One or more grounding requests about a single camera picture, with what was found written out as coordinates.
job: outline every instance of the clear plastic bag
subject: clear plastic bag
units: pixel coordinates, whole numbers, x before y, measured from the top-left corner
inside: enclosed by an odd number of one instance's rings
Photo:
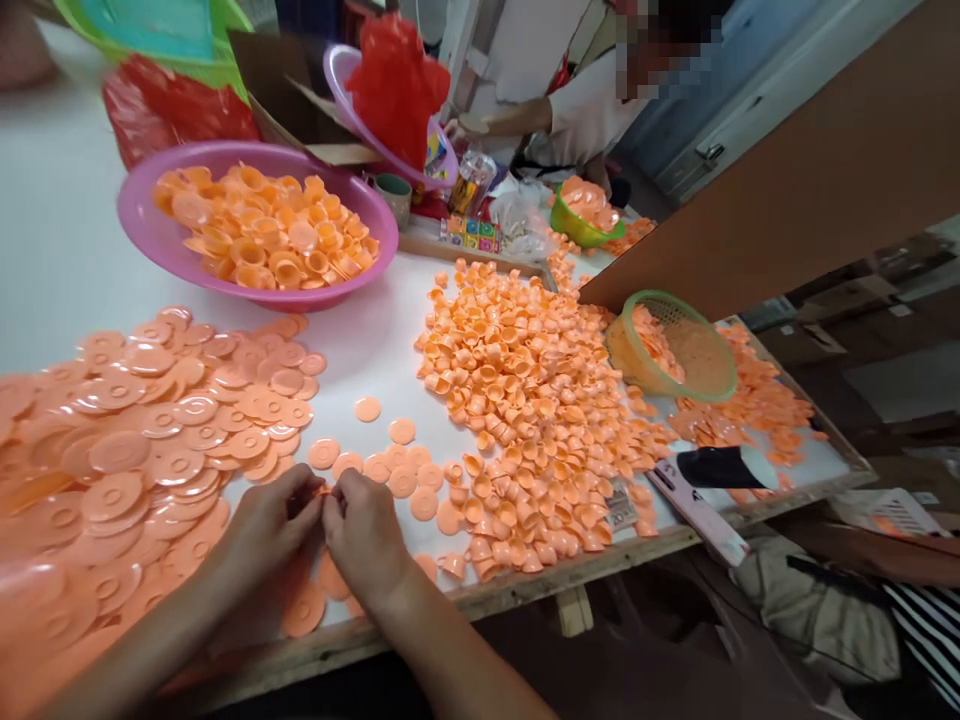
[[[545,260],[557,249],[547,236],[549,225],[540,212],[540,189],[521,185],[490,204],[490,219],[500,226],[506,242],[501,255],[521,262]]]

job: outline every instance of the person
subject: person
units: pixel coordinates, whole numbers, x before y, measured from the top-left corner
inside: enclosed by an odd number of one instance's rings
[[[818,508],[772,524],[733,573],[767,627],[864,720],[960,717],[960,539],[891,537]]]
[[[278,572],[315,530],[367,617],[407,663],[437,718],[556,716],[480,637],[407,552],[393,496],[347,469],[331,493],[297,465],[247,490],[194,575],[117,640],[35,720],[132,715]]]
[[[677,69],[679,58],[698,54],[702,44],[715,39],[720,18],[733,0],[660,0],[656,14],[639,22],[636,13],[624,12],[630,0],[608,4],[626,15],[628,27],[645,25],[631,28],[637,39],[626,45],[626,57],[610,48],[549,96],[482,118],[486,125],[482,135],[469,133],[452,120],[446,130],[454,144],[484,136],[533,135],[513,169],[545,182],[579,174],[603,188],[615,207],[625,207],[630,188],[625,181],[611,183],[608,150],[646,107],[649,88],[658,84],[659,74]],[[614,196],[615,186],[619,187]]]

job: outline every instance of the hand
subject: hand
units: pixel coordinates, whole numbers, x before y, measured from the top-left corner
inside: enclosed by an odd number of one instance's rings
[[[393,495],[356,470],[340,475],[323,502],[323,531],[340,575],[368,613],[389,606],[411,568]]]
[[[247,490],[223,538],[201,569],[236,596],[251,592],[278,570],[317,526],[323,478],[308,465],[287,470],[268,485]],[[226,592],[222,587],[219,592]]]
[[[476,133],[472,133],[463,127],[457,118],[448,122],[443,131],[446,133],[450,144],[455,148],[461,145],[468,145],[479,137]]]

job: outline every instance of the door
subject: door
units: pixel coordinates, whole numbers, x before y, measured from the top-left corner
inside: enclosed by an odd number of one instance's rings
[[[922,1],[827,0],[697,137],[652,175],[656,184],[677,202],[691,198]]]

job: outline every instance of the white shirt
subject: white shirt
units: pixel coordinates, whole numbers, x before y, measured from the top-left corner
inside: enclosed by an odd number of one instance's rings
[[[578,167],[623,137],[649,102],[617,97],[616,50],[598,57],[549,100],[552,131],[534,135],[526,156],[545,166]]]

